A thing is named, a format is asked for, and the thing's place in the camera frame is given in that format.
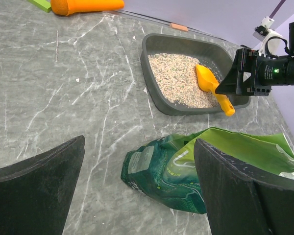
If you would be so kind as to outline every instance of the green object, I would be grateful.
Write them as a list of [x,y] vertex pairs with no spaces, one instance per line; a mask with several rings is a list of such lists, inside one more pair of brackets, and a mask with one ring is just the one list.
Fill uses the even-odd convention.
[[198,138],[272,174],[294,172],[294,154],[283,134],[253,136],[209,128],[189,136],[168,135],[128,152],[121,179],[172,209],[206,213],[194,162]]
[[30,3],[34,4],[35,6],[38,6],[43,11],[49,13],[51,11],[51,5],[50,2],[46,0],[27,0]]

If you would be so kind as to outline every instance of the bag label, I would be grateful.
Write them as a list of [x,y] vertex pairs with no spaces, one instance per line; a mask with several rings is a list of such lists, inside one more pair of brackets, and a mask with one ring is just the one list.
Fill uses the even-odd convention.
[[147,170],[150,165],[154,147],[148,146],[143,152],[133,153],[128,164],[128,173],[134,174],[143,170]]

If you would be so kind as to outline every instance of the scoop handle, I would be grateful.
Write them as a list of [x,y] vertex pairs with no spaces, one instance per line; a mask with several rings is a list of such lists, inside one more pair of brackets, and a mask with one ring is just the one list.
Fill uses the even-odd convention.
[[216,94],[215,90],[218,87],[218,84],[213,85],[212,94],[217,98],[222,110],[224,111],[225,115],[232,116],[235,114],[235,109],[229,100],[229,98],[224,94]]

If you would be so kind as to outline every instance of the robotic arm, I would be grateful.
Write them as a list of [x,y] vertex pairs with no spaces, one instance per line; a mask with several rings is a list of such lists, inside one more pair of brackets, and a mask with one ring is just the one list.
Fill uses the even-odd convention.
[[[229,73],[216,89],[217,94],[268,96],[272,86],[294,85],[294,22],[290,23],[287,41],[272,29],[274,22],[265,17],[255,31],[263,39],[259,50],[241,48],[236,51]],[[273,55],[280,40],[285,43],[285,56]],[[244,80],[244,73],[251,76]]]

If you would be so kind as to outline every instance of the gray plastic tray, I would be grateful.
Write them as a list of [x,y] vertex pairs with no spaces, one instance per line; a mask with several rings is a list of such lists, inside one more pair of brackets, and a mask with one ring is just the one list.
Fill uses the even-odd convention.
[[[152,73],[148,55],[158,53],[184,54],[196,58],[201,65],[209,68],[216,79],[221,82],[232,66],[230,55],[219,45],[189,38],[148,34],[143,39],[141,65],[147,88],[156,107],[167,115],[197,115],[223,112],[220,106],[214,108],[190,108],[184,104],[171,103],[161,93]],[[249,96],[228,96],[235,109],[249,105]]]

